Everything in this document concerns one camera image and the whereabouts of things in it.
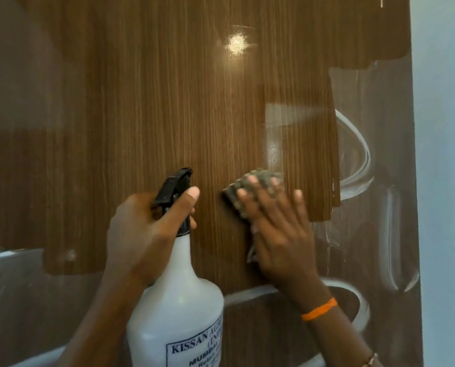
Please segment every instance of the person's right arm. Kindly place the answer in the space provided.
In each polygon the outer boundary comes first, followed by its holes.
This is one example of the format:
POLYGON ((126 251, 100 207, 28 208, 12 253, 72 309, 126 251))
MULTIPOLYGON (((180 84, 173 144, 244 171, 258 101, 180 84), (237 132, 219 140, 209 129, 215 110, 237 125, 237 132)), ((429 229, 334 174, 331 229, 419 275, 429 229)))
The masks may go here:
MULTIPOLYGON (((302 192, 294 194, 295 208, 292 208, 276 179, 273 179, 274 198, 256 177, 249 179, 259 203, 244 189, 238 191, 238 198, 252 224, 260 268, 301 314, 307 314, 327 303, 332 295, 317 273, 314 234, 302 192)), ((373 351, 338 306, 308 321, 307 325, 331 367, 362 367, 373 356, 373 351)), ((372 366, 383 367, 377 359, 372 366)))

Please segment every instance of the hand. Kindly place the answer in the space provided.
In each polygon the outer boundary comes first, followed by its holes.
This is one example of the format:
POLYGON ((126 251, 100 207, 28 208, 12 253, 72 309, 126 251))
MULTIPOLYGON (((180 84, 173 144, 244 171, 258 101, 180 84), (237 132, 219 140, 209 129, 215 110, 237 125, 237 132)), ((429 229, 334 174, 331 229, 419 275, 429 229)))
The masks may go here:
POLYGON ((294 211, 277 178, 272 179, 274 198, 255 176, 250 176, 249 181, 259 203, 244 189, 238 190, 238 198, 251 222, 260 268, 275 287, 298 302, 308 282, 319 280, 314 234, 302 191, 294 193, 294 211))
MULTIPOLYGON (((199 198, 197 187, 183 193, 168 212, 155 221, 152 216, 154 194, 133 194, 122 203, 110 221, 107 234, 105 286, 133 275, 144 286, 163 273, 173 249, 176 234, 199 198)), ((190 217, 190 228, 197 223, 190 217)))

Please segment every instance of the white spray bottle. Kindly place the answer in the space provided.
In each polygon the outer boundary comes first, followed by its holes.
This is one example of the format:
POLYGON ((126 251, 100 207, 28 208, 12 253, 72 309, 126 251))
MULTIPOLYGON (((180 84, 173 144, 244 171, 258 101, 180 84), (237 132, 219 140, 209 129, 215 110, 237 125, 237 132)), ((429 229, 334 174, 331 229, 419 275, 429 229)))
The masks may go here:
MULTIPOLYGON (((190 187, 192 169, 170 176, 154 203, 163 214, 190 187)), ((217 367, 224 297, 196 276, 190 259, 190 217, 178 231, 165 271, 145 290, 127 325, 134 367, 217 367)))

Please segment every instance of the orange wristband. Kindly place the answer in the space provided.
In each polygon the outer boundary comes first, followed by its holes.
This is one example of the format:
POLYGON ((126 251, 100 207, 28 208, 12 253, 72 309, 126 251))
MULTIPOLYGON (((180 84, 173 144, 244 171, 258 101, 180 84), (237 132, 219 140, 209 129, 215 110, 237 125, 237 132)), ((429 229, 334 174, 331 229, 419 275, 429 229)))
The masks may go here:
POLYGON ((323 315, 326 313, 329 309, 331 309, 334 306, 337 306, 338 303, 336 302, 336 299, 334 297, 331 298, 326 304, 320 306, 319 308, 316 308, 312 310, 309 313, 303 314, 302 315, 302 320, 303 321, 312 321, 313 319, 316 319, 317 317, 323 315))

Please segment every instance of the light blue wall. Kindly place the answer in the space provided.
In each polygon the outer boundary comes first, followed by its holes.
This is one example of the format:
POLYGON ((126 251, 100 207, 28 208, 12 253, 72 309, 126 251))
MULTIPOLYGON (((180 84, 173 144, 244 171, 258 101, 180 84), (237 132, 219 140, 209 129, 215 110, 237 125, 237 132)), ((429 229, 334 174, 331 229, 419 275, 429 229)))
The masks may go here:
POLYGON ((455 365, 455 0, 411 0, 426 367, 455 365))

